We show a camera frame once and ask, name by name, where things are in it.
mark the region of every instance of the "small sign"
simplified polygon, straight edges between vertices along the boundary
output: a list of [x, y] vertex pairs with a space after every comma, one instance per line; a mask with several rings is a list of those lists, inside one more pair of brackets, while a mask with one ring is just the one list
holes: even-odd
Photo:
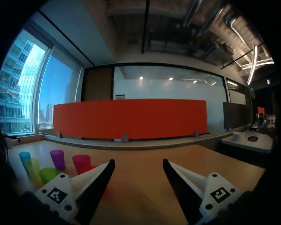
[[52, 201], [57, 203], [58, 205], [63, 202], [63, 200], [67, 197], [67, 193], [64, 193], [58, 188], [54, 188], [52, 191], [50, 191], [49, 194], [47, 194], [48, 198], [50, 198]]
[[123, 94], [116, 94], [115, 99], [125, 99], [125, 95]]
[[224, 201], [226, 198], [228, 198], [231, 194], [226, 191], [223, 187], [220, 187], [219, 189], [213, 191], [210, 193], [212, 198], [220, 204], [222, 201]]

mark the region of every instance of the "orange privacy panel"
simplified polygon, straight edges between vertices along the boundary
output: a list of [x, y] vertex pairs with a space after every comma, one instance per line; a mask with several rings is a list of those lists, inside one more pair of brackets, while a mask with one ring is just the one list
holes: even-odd
[[207, 132], [206, 102], [180, 99], [99, 100], [54, 105], [54, 133], [93, 139], [167, 138]]
[[263, 113], [263, 115], [265, 116], [265, 109], [264, 108], [261, 108], [261, 107], [257, 107], [258, 109], [258, 113]]

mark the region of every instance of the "glass wall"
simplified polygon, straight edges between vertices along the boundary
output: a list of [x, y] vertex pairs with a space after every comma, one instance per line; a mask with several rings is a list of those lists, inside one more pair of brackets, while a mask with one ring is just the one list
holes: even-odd
[[50, 56], [40, 87], [37, 126], [53, 128], [54, 105], [75, 101], [81, 65], [55, 48]]
[[114, 99], [119, 96], [122, 99], [205, 100], [208, 132], [224, 131], [223, 102], [227, 102], [227, 96], [221, 77], [163, 66], [116, 67]]
[[2, 132], [32, 131], [32, 95], [47, 50], [26, 31], [11, 46], [0, 71]]
[[250, 92], [247, 87], [230, 79], [227, 79], [227, 84], [231, 103], [251, 105]]

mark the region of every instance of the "wooden table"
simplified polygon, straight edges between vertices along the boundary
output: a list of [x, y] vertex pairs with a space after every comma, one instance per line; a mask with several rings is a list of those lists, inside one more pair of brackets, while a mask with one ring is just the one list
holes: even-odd
[[19, 152], [30, 152], [40, 168], [52, 167], [50, 151], [64, 151], [66, 173], [75, 176], [72, 156], [88, 154], [92, 165], [115, 159], [115, 171], [91, 224], [187, 224], [180, 205], [163, 171], [163, 159], [207, 176], [218, 172], [242, 191], [252, 190], [264, 169], [210, 149], [189, 145], [158, 150], [96, 150], [71, 147], [49, 141], [14, 146], [9, 158], [19, 183], [28, 183]]

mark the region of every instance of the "blue plastic cup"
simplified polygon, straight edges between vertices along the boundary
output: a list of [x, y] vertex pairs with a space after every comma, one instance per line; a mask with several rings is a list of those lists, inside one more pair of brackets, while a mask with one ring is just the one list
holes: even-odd
[[21, 162], [22, 162], [22, 164], [24, 166], [24, 169], [26, 170], [26, 173], [28, 174], [28, 170], [27, 170], [24, 162], [25, 162], [26, 159], [30, 159], [30, 153], [26, 152], [26, 151], [23, 151], [23, 152], [19, 153], [19, 156], [20, 156]]

